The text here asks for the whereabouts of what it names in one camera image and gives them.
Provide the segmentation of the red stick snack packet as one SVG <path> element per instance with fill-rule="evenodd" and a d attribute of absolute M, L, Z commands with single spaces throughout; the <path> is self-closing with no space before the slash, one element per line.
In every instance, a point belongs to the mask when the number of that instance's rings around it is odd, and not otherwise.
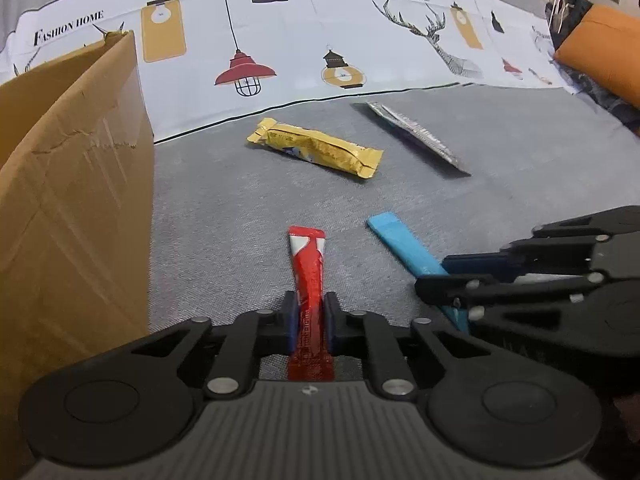
<path fill-rule="evenodd" d="M 332 382 L 334 364 L 326 342 L 322 304 L 326 234 L 316 228 L 290 226 L 288 239 L 298 302 L 298 329 L 288 360 L 288 379 Z"/>

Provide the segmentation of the light blue stick packet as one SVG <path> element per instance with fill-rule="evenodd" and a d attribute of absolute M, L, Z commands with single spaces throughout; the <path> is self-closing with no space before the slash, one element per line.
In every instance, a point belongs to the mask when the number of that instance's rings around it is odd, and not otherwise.
<path fill-rule="evenodd" d="M 415 278 L 447 275 L 439 261 L 393 212 L 369 217 L 367 226 Z"/>

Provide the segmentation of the yellow snack bar wrapper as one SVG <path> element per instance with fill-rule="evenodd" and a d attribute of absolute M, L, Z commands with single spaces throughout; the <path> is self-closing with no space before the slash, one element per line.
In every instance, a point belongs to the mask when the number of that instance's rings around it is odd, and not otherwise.
<path fill-rule="evenodd" d="M 247 142 L 364 180 L 374 176 L 383 156 L 382 150 L 366 148 L 319 130 L 282 124 L 273 118 L 258 122 Z"/>

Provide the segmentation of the silver foil snack packet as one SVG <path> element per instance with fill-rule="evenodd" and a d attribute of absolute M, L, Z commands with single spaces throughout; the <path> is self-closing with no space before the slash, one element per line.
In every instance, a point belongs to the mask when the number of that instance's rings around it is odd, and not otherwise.
<path fill-rule="evenodd" d="M 388 133 L 396 136 L 413 153 L 419 154 L 447 178 L 472 176 L 464 163 L 442 140 L 436 138 L 431 131 L 415 120 L 381 102 L 357 102 L 352 104 L 352 107 Z"/>

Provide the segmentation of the orange cushion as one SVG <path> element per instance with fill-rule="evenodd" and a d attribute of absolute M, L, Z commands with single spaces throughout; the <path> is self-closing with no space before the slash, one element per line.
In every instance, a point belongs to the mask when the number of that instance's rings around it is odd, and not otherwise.
<path fill-rule="evenodd" d="M 639 107 L 639 37 L 638 18 L 594 4 L 554 58 Z"/>

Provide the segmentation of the brown cardboard box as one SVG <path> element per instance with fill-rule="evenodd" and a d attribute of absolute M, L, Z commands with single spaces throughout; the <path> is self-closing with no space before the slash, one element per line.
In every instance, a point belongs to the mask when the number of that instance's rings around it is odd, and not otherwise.
<path fill-rule="evenodd" d="M 111 32 L 1 88 L 1 474 L 32 456 L 37 379 L 148 331 L 153 130 L 136 42 Z"/>

